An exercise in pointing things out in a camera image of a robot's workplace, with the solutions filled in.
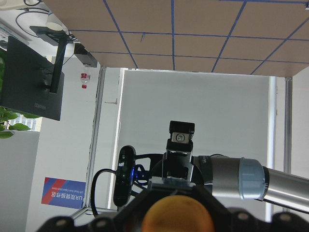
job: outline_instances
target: sign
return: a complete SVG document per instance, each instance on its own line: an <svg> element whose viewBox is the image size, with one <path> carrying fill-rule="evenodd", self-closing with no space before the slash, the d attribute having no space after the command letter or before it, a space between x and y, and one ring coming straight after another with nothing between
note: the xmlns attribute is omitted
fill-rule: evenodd
<svg viewBox="0 0 309 232"><path fill-rule="evenodd" d="M86 182L45 177L42 204L80 209Z"/></svg>

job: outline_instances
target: computer monitor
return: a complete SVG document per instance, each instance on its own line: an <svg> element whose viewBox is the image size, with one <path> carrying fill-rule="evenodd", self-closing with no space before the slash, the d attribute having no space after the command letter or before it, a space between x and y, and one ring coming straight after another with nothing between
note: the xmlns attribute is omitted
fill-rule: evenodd
<svg viewBox="0 0 309 232"><path fill-rule="evenodd" d="M49 89L53 72L54 65L46 58L9 37L0 105L59 121L64 74L54 94Z"/></svg>

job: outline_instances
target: screw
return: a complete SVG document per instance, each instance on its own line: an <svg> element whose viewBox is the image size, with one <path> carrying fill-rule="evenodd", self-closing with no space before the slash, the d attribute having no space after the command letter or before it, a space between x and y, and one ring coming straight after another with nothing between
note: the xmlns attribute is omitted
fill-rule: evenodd
<svg viewBox="0 0 309 232"><path fill-rule="evenodd" d="M60 219L56 222L56 226L64 226L67 223L65 219Z"/></svg>
<svg viewBox="0 0 309 232"><path fill-rule="evenodd" d="M107 224L107 222L105 220L101 220L101 221L98 221L96 223L96 226L97 226L97 228L103 228L103 227L106 226L106 224Z"/></svg>
<svg viewBox="0 0 309 232"><path fill-rule="evenodd" d="M176 140L180 143L183 142L184 141L184 135L183 134L177 134Z"/></svg>
<svg viewBox="0 0 309 232"><path fill-rule="evenodd" d="M288 215L288 214L281 214L281 215L279 216L279 218L280 218L280 220L282 220L282 221L290 221L290 220L291 220L291 216Z"/></svg>
<svg viewBox="0 0 309 232"><path fill-rule="evenodd" d="M249 215L246 214L246 213L243 213L243 212L239 213L238 214L238 219L243 220L243 221L248 220L249 219Z"/></svg>

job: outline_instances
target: plastic bottle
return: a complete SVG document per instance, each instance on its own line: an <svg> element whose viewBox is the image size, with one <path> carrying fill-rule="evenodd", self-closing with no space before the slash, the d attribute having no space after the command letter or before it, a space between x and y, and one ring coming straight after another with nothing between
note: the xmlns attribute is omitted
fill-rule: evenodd
<svg viewBox="0 0 309 232"><path fill-rule="evenodd" d="M82 88L87 88L87 83L90 81L90 66L84 64L83 71L81 73Z"/></svg>

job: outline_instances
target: orange round object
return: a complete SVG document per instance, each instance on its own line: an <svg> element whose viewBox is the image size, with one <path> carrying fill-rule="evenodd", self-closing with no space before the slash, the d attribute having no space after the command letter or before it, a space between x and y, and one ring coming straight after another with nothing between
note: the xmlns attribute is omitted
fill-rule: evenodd
<svg viewBox="0 0 309 232"><path fill-rule="evenodd" d="M215 232L208 210L197 200L182 195L165 197L147 211L142 232Z"/></svg>

